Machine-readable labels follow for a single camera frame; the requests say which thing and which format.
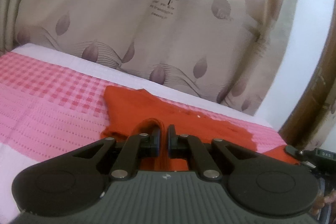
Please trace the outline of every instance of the red towel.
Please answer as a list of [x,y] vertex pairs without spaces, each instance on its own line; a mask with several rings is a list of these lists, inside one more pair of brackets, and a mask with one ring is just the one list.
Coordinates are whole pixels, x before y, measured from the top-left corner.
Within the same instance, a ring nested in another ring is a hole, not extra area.
[[[141,132],[150,132],[153,126],[161,129],[160,155],[157,158],[142,160],[141,169],[146,170],[188,170],[185,160],[170,159],[167,153],[167,128],[175,125],[176,133],[197,136],[204,143],[213,138],[222,138],[247,149],[256,151],[252,135],[227,121],[217,121],[201,112],[190,111],[163,102],[146,90],[130,90],[118,86],[108,86],[104,93],[110,125],[102,132],[101,137],[115,137],[118,141]],[[269,156],[293,162],[285,155],[283,148]]]

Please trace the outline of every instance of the pink bedsheet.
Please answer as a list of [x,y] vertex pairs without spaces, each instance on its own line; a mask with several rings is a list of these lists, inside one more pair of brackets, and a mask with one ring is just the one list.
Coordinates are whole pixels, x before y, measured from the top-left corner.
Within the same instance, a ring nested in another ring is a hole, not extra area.
[[[43,161],[98,140],[109,123],[107,85],[116,84],[13,52],[2,56],[0,142]],[[163,100],[247,129],[258,152],[285,144],[271,128]]]

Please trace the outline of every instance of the beige curtain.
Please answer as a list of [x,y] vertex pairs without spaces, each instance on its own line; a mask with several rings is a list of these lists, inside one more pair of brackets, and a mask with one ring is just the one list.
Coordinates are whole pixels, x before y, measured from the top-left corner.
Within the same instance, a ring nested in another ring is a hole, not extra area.
[[297,0],[1,0],[0,51],[32,42],[253,114]]

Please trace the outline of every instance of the black circular pad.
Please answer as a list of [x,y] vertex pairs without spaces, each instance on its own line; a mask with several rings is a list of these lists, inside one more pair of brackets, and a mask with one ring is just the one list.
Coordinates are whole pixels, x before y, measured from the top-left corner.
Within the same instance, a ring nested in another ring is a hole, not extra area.
[[236,202],[269,216],[308,211],[318,189],[317,180],[305,168],[263,155],[240,161],[228,179],[229,193]]
[[19,173],[12,193],[21,210],[40,216],[65,216],[97,202],[105,183],[95,165],[86,159],[55,158]]
[[65,171],[54,170],[40,175],[36,185],[47,193],[62,193],[71,189],[76,182],[76,177]]

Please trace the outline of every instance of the bed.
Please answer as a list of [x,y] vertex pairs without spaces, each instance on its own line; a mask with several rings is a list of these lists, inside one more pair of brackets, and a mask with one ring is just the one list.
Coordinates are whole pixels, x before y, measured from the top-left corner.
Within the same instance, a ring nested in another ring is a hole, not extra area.
[[18,213],[11,194],[26,167],[87,145],[109,124],[105,87],[146,89],[161,100],[245,128],[267,152],[284,145],[257,118],[49,48],[26,44],[0,58],[0,223]]

